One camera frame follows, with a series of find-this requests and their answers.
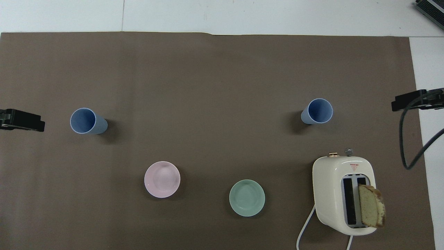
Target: slice of bread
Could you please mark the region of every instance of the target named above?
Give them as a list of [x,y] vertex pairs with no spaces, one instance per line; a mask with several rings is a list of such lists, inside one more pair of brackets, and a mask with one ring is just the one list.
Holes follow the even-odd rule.
[[358,186],[362,223],[371,227],[383,227],[385,206],[379,190],[369,185]]

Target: cup rim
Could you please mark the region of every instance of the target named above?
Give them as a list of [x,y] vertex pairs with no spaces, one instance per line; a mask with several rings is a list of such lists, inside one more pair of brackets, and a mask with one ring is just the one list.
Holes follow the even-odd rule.
[[[86,132],[78,132],[78,131],[76,131],[76,130],[72,127],[72,116],[73,116],[77,111],[79,111],[79,110],[85,110],[85,109],[91,111],[91,113],[94,115],[94,125],[91,127],[90,130],[88,130],[88,131],[86,131]],[[78,134],[86,134],[86,133],[90,132],[90,131],[95,127],[95,124],[96,124],[96,123],[97,123],[97,116],[95,115],[95,112],[92,111],[92,109],[90,109],[90,108],[80,108],[80,109],[77,109],[76,111],[74,111],[74,112],[72,113],[71,118],[69,119],[69,125],[71,126],[71,129],[72,129],[74,132],[78,133]]]
[[311,100],[311,102],[308,104],[307,108],[310,109],[310,105],[311,105],[311,103],[314,102],[314,101],[316,101],[316,100],[323,100],[323,101],[327,102],[327,103],[329,104],[329,106],[330,106],[330,109],[331,109],[332,113],[330,114],[330,117],[329,117],[326,121],[322,121],[322,122],[313,119],[313,117],[311,116],[309,110],[307,110],[308,116],[310,117],[310,119],[312,119],[315,123],[318,123],[318,124],[323,124],[323,123],[326,123],[326,122],[330,121],[330,120],[332,119],[332,117],[333,117],[333,106],[332,106],[332,104],[331,104],[329,101],[327,101],[326,99],[324,99],[324,98],[315,98],[315,99]]

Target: white toaster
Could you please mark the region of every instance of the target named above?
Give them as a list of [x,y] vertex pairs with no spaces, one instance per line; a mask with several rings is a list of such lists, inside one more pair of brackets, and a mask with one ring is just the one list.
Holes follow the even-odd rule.
[[376,230],[361,221],[358,184],[376,188],[370,162],[361,157],[330,153],[313,164],[313,193],[319,220],[347,235]]

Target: black bracket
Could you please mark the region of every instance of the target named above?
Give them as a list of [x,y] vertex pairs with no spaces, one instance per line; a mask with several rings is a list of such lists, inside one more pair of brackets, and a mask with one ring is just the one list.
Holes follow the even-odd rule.
[[428,96],[421,99],[419,102],[415,103],[411,109],[442,109],[444,108],[444,88],[442,89],[432,89],[425,90],[420,89],[407,94],[403,94],[395,97],[395,101],[392,101],[392,111],[398,111],[405,109],[405,107],[413,101],[427,93],[436,92],[436,94]]
[[24,129],[43,132],[45,122],[41,116],[20,111],[17,109],[0,109],[0,129]]

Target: plastic cup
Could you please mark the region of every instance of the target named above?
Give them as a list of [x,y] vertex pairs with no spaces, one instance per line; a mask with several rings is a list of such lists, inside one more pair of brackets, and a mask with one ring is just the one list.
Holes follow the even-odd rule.
[[326,99],[316,98],[302,111],[301,119],[306,124],[328,122],[333,116],[333,107]]
[[71,128],[79,134],[100,134],[107,130],[108,123],[89,108],[80,108],[71,115]]

